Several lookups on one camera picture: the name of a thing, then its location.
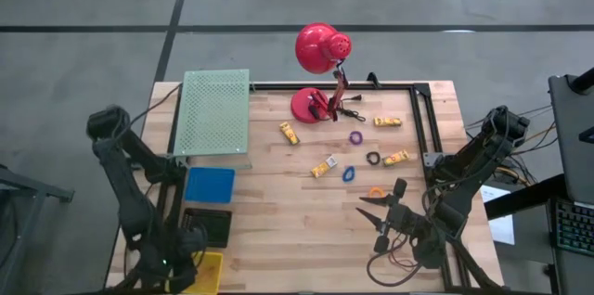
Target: yellow object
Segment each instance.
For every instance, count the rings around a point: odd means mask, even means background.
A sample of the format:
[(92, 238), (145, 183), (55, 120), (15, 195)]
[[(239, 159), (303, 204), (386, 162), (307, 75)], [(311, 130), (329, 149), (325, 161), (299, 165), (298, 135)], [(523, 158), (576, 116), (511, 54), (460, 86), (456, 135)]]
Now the yellow object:
[(373, 118), (373, 124), (375, 124), (376, 127), (400, 127), (402, 122), (397, 118)]
[[(198, 252), (194, 257), (194, 264), (200, 260)], [(216, 294), (219, 292), (219, 284), (221, 283), (221, 271), (223, 269), (223, 254), (217, 252), (206, 252), (204, 260), (198, 268), (196, 281), (192, 286), (184, 290), (184, 294)]]
[(383, 166), (392, 166), (392, 165), (396, 164), (397, 162), (400, 162), (403, 160), (408, 160), (408, 153), (406, 150), (402, 150), (400, 152), (396, 152), (395, 154), (393, 154), (390, 157), (386, 157), (381, 160), (383, 161)]
[(283, 122), (280, 124), (280, 131), (287, 137), (292, 145), (299, 143), (299, 137), (297, 137), (297, 134), (293, 132), (293, 129), (288, 122)]
[(386, 196), (386, 193), (383, 191), (383, 189), (381, 189), (379, 187), (372, 187), (369, 190), (368, 195), (370, 198), (373, 198), (373, 193), (378, 193), (380, 195), (380, 197), (382, 197), (382, 198)]
[(326, 161), (317, 165), (314, 169), (312, 169), (312, 174), (315, 178), (322, 176), (322, 174), (326, 173), (329, 169), (336, 166), (338, 162), (334, 159), (334, 157), (330, 156)]

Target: black ring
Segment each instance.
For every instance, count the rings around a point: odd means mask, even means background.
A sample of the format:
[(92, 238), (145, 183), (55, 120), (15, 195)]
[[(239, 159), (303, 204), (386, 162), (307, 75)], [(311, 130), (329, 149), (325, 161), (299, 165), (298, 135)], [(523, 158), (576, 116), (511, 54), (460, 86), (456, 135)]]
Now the black ring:
[(367, 154), (366, 158), (368, 159), (368, 163), (371, 165), (378, 165), (380, 163), (380, 153), (371, 151)]

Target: lamp shade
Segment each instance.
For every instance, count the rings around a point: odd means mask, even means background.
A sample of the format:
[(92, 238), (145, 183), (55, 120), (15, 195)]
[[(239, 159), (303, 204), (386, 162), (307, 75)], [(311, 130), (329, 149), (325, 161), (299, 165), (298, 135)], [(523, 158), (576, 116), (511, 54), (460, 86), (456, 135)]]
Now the lamp shade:
[(295, 55), (301, 66), (315, 74), (330, 71), (351, 53), (351, 39), (324, 22), (305, 26), (297, 36)]

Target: small box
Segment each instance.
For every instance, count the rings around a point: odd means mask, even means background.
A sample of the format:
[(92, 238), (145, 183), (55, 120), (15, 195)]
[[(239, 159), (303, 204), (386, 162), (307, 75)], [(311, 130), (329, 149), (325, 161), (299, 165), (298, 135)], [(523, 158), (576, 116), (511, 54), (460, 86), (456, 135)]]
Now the small box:
[(397, 162), (408, 160), (408, 153), (406, 150), (402, 150), (400, 152), (396, 152), (392, 156), (383, 158), (381, 160), (383, 161), (383, 166), (392, 166)]
[(326, 173), (329, 169), (336, 166), (336, 164), (338, 164), (338, 162), (334, 159), (334, 157), (330, 156), (330, 157), (328, 157), (328, 159), (326, 161), (324, 161), (323, 163), (317, 165), (317, 167), (312, 169), (312, 174), (314, 175), (315, 178), (318, 178), (318, 177), (322, 176), (324, 173)]
[(402, 122), (397, 118), (373, 118), (376, 127), (400, 127)]
[(297, 134), (295, 134), (295, 132), (291, 128), (291, 125), (288, 122), (281, 123), (279, 127), (280, 127), (280, 131), (289, 140), (289, 143), (291, 143), (293, 146), (296, 144), (299, 144), (299, 137), (297, 137)]

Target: lamp base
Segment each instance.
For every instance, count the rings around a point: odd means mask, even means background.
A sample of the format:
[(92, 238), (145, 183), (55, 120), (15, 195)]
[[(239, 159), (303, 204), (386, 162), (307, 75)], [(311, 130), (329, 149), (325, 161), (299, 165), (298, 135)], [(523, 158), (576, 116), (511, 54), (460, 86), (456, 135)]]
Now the lamp base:
[(326, 110), (322, 109), (319, 105), (312, 101), (312, 94), (320, 95), (320, 97), (324, 99), (324, 102), (328, 104), (328, 98), (326, 95), (316, 88), (306, 87), (299, 90), (293, 95), (291, 99), (291, 112), (293, 113), (295, 119), (297, 119), (299, 122), (316, 123), (320, 121), (319, 119), (316, 119), (316, 117), (314, 117), (312, 112), (309, 110), (310, 104), (316, 106), (318, 117), (320, 119), (323, 120), (328, 117)]

